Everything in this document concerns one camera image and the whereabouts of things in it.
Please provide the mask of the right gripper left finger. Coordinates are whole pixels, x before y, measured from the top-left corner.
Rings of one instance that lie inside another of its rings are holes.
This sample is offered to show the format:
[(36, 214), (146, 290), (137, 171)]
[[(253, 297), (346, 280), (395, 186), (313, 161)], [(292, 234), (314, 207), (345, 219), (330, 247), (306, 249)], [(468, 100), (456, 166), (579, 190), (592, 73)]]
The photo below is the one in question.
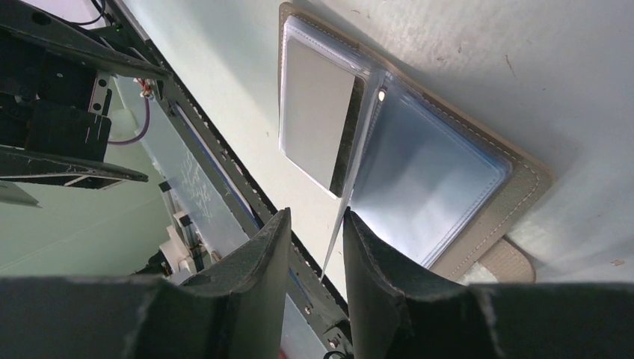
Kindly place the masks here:
[(290, 209), (208, 269), (161, 277), (4, 277), (3, 358), (276, 358)]

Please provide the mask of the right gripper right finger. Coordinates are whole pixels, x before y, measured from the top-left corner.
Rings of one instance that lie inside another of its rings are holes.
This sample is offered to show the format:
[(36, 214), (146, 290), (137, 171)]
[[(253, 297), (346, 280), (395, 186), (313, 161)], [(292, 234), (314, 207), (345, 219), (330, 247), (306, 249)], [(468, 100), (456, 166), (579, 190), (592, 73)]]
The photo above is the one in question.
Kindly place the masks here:
[(631, 358), (628, 283), (447, 280), (347, 210), (343, 254), (356, 358)]

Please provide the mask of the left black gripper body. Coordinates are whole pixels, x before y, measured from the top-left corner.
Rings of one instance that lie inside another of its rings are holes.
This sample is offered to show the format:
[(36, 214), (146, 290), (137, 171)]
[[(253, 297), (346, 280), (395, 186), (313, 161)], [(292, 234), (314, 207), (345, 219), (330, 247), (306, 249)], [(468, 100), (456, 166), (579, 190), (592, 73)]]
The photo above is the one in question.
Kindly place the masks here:
[(1, 144), (101, 162), (110, 78), (1, 33)]

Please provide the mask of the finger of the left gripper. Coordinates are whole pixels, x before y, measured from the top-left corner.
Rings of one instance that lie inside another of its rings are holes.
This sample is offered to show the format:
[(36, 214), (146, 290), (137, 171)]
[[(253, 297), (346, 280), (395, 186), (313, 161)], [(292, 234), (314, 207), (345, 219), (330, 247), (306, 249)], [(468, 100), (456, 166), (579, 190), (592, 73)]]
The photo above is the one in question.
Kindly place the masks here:
[(1, 180), (65, 188), (110, 189), (123, 182), (147, 182), (149, 177), (119, 165), (2, 146)]
[(170, 72), (138, 57), (130, 48), (112, 47), (104, 37), (23, 1), (1, 2), (1, 30), (96, 70), (142, 79), (170, 77)]

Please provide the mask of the grey card holder wallet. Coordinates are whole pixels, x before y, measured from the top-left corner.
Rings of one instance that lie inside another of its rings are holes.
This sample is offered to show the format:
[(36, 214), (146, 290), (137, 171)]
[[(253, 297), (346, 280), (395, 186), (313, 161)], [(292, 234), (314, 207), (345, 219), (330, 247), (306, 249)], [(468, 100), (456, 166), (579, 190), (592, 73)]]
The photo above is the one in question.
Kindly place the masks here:
[(290, 39), (366, 81), (343, 194), (335, 197), (341, 211), (356, 212), (379, 238), (450, 280), (475, 263), (500, 282), (535, 279), (532, 264), (506, 235), (552, 186), (544, 165), (290, 2), (280, 6), (279, 148)]

